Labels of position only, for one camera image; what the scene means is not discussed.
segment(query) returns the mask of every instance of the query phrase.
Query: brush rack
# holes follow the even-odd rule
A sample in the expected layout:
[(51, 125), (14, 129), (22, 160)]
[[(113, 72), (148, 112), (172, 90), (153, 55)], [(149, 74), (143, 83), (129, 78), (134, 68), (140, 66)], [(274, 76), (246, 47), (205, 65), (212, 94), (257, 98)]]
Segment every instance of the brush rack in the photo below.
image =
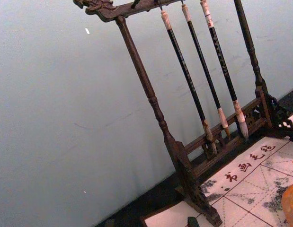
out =
[[(160, 2), (161, 5), (164, 6), (177, 1), (180, 0), (161, 0)], [(209, 205), (205, 195), (201, 191), (200, 183), (197, 181), (197, 177), (209, 168), (213, 167), (219, 160), (245, 141), (243, 136), (240, 134), (239, 123), (236, 115), (233, 114), (227, 118), (228, 125), (236, 123), (238, 128), (238, 133), (236, 133), (236, 135), (232, 135), (230, 139), (224, 139), (222, 137), (223, 127), (221, 124), (217, 124), (211, 129), (213, 141), (216, 141), (218, 150), (217, 155), (215, 155), (211, 150), (210, 141), (206, 139), (204, 134), (185, 146), (182, 142), (175, 140), (170, 134), (167, 123), (164, 120), (164, 115), (160, 109), (155, 92), (144, 69), (142, 60), (135, 47), (125, 19), (128, 16), (159, 7), (158, 2), (154, 0), (135, 0), (132, 3), (120, 6), (114, 6), (113, 2), (110, 0), (73, 0), (73, 2), (80, 8), (86, 6), (87, 8), (85, 11), (88, 15), (96, 14), (104, 22), (114, 20), (117, 23), (144, 92), (153, 108), (156, 119), (163, 132), (164, 143), (180, 179), (181, 186), (178, 187), (178, 191), (184, 195), (185, 201), (194, 207), (196, 211), (203, 213), (211, 224), (215, 227), (219, 226), (222, 223), (220, 216), (217, 210)], [(290, 140), (293, 141), (293, 123), (288, 119), (289, 116), (287, 111), (279, 105), (275, 98), (269, 95), (265, 81), (261, 76), (255, 54), (255, 48), (241, 1), (234, 0), (234, 3), (246, 48), (250, 56), (251, 65), (256, 77), (255, 99), (251, 100), (250, 103), (242, 108), (248, 126), (249, 135), (252, 135), (257, 131), (263, 131), (264, 135), (274, 136), (277, 138), (289, 136)], [(194, 161), (190, 162), (187, 155), (199, 147), (203, 148), (206, 160), (198, 165), (194, 165)]]

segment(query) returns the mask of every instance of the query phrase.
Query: chinese character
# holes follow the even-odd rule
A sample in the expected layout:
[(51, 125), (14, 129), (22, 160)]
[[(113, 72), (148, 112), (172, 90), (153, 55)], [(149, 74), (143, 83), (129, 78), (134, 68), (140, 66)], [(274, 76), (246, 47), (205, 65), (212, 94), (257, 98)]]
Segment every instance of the chinese character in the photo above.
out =
[(232, 182), (232, 180), (235, 180), (235, 181), (237, 180), (237, 175), (231, 176), (230, 174), (225, 174), (225, 176), (226, 176), (226, 179), (230, 180), (230, 182)]
[(261, 159), (263, 158), (265, 155), (262, 154), (262, 157), (258, 157), (258, 155), (252, 155), (250, 154), (250, 157), (253, 158), (254, 160), (257, 160), (257, 159)]
[(241, 171), (246, 172), (247, 168), (250, 166), (251, 166), (250, 163), (246, 163), (246, 164), (240, 164), (238, 167), (240, 167)]
[(265, 152), (267, 152), (267, 151), (272, 151), (273, 149), (275, 149), (275, 146), (262, 146), (261, 147), (261, 150), (263, 150), (263, 151), (265, 151)]

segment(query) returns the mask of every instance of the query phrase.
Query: brush tip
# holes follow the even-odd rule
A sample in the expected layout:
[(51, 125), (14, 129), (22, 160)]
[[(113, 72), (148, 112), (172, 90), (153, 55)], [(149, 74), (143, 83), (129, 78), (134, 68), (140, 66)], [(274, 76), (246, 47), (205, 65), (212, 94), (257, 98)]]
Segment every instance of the brush tip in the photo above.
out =
[(212, 145), (213, 153), (214, 153), (215, 155), (217, 155), (218, 152), (217, 152), (217, 147), (216, 147), (215, 143), (212, 143), (211, 145)]
[(246, 122), (240, 122), (239, 125), (240, 125), (240, 130), (242, 132), (243, 137), (245, 139), (248, 139), (249, 138), (249, 130), (247, 128)]
[(225, 131), (227, 137), (228, 137), (228, 138), (231, 138), (231, 133), (230, 133), (230, 130), (228, 129), (228, 127), (225, 128), (224, 131)]

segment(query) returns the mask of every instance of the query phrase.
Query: black brush handle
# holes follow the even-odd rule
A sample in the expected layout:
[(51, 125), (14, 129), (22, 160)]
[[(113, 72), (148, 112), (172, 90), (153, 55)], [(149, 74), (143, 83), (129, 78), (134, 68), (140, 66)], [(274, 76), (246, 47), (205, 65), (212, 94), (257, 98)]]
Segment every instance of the black brush handle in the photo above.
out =
[(198, 95), (197, 95), (197, 93), (195, 91), (195, 86), (194, 86), (193, 81), (192, 81), (192, 79), (190, 77), (189, 71), (188, 71), (187, 66), (185, 64), (183, 55), (182, 55), (181, 50), (179, 48), (179, 45), (178, 45), (178, 42), (177, 42), (176, 37), (174, 35), (174, 32), (173, 32), (172, 29), (167, 30), (167, 32), (169, 34), (170, 40), (171, 40), (171, 42), (173, 44), (173, 47), (175, 49), (175, 52), (177, 54), (178, 60), (180, 62), (180, 65), (181, 65), (181, 68), (183, 70), (185, 79), (186, 79), (187, 84), (189, 86), (189, 90), (190, 90), (190, 92), (191, 92), (191, 94), (193, 96), (193, 99), (194, 99), (195, 105), (197, 107), (198, 113), (200, 115), (200, 118), (201, 118), (202, 121), (204, 121), (205, 120), (205, 115), (203, 113), (203, 110), (202, 110)]
[(197, 49), (197, 52), (198, 52), (198, 55), (199, 55), (199, 58), (200, 58), (200, 61), (201, 61), (201, 64), (202, 64), (202, 67), (203, 67), (207, 82), (208, 82), (208, 85), (209, 85), (209, 88), (210, 88), (210, 90), (212, 92), (212, 95), (213, 95), (214, 102), (216, 103), (217, 109), (219, 109), (219, 108), (221, 108), (221, 105), (220, 105), (216, 90), (214, 89), (212, 78), (211, 78), (211, 76), (209, 74), (209, 71), (208, 71), (208, 68), (207, 68), (207, 65), (206, 65), (206, 62), (205, 62), (205, 59), (204, 59), (204, 56), (203, 56), (199, 41), (197, 39), (197, 35), (195, 34), (194, 26), (193, 26), (191, 21), (188, 21), (187, 24), (188, 24), (190, 33), (191, 33), (191, 35), (193, 37), (195, 47)]
[(236, 96), (235, 89), (233, 88), (233, 85), (232, 85), (232, 82), (231, 82), (231, 77), (230, 77), (230, 75), (228, 73), (228, 70), (227, 70), (226, 62), (225, 62), (225, 59), (223, 57), (223, 53), (222, 53), (222, 50), (221, 50), (221, 47), (220, 47), (220, 44), (219, 44), (218, 36), (216, 34), (216, 31), (215, 31), (214, 27), (209, 28), (209, 31), (210, 31), (210, 34), (212, 36), (213, 44), (214, 44), (215, 50), (217, 52), (217, 56), (218, 56), (218, 59), (219, 59), (219, 62), (220, 62), (220, 65), (221, 65), (221, 68), (222, 68), (222, 71), (223, 71), (223, 75), (224, 75), (225, 80), (226, 80), (228, 90), (230, 91), (231, 99), (233, 101), (236, 101), (237, 96)]

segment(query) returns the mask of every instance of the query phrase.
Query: carved dragon head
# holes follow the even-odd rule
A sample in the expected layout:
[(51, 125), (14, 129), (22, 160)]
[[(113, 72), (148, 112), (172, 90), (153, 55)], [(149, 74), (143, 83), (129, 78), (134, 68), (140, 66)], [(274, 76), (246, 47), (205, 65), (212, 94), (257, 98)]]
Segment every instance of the carved dragon head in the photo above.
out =
[(96, 14), (100, 9), (114, 10), (113, 1), (110, 0), (73, 0), (81, 9), (86, 6), (85, 12), (89, 15)]

